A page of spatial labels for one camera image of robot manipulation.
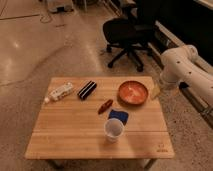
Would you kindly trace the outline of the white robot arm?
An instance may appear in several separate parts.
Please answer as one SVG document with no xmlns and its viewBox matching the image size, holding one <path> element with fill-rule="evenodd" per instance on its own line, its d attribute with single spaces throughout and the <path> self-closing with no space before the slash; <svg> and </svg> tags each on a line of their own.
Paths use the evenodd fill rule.
<svg viewBox="0 0 213 171">
<path fill-rule="evenodd" d="M 213 76 L 194 64 L 198 51 L 193 45 L 170 48 L 161 54 L 164 65 L 160 75 L 166 84 L 175 84 L 183 80 L 192 86 L 206 101 L 213 99 Z"/>
</svg>

